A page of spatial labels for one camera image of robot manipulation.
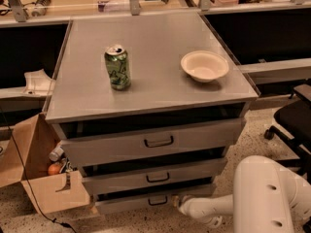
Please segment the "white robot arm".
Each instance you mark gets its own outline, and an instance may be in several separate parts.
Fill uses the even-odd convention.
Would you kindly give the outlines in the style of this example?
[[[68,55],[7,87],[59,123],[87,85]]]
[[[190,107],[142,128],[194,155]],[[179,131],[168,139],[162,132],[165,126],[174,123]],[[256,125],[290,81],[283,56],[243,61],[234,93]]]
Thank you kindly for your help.
[[[292,214],[311,215],[311,184],[272,159],[252,155],[236,167],[232,194],[177,195],[175,207],[210,228],[232,216],[233,233],[294,233]]]

